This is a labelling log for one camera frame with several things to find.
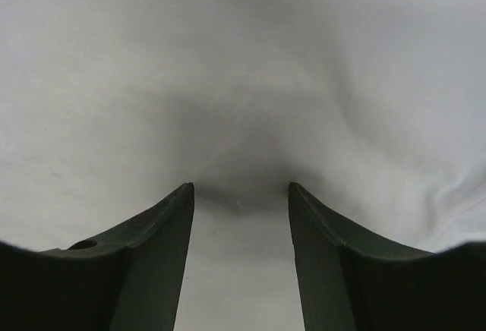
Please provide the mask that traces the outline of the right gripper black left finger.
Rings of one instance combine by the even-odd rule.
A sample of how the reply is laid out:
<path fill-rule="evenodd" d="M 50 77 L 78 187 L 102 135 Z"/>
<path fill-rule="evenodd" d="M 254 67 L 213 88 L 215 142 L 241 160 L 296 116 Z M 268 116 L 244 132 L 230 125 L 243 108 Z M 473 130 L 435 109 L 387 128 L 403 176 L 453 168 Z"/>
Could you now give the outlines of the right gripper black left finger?
<path fill-rule="evenodd" d="M 171 330 L 194 186 L 66 249 L 1 245 L 3 330 Z"/>

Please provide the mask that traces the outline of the white t-shirt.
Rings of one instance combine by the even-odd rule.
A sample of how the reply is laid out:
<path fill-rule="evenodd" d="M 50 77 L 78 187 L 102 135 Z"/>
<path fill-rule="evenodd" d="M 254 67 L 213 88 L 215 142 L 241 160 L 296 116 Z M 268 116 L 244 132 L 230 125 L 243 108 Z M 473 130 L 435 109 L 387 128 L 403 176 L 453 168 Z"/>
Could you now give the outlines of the white t-shirt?
<path fill-rule="evenodd" d="M 485 0 L 1 0 L 1 238 L 194 183 L 176 327 L 301 330 L 289 182 L 402 244 L 485 238 Z"/>

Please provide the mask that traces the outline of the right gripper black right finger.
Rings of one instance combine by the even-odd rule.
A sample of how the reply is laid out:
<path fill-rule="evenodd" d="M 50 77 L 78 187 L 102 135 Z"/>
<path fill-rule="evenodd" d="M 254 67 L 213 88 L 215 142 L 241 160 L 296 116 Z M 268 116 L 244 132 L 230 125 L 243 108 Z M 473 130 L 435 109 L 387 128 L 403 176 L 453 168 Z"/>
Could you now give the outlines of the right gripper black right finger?
<path fill-rule="evenodd" d="M 485 245 L 434 254 L 378 235 L 300 184 L 289 223 L 305 329 L 483 330 Z"/>

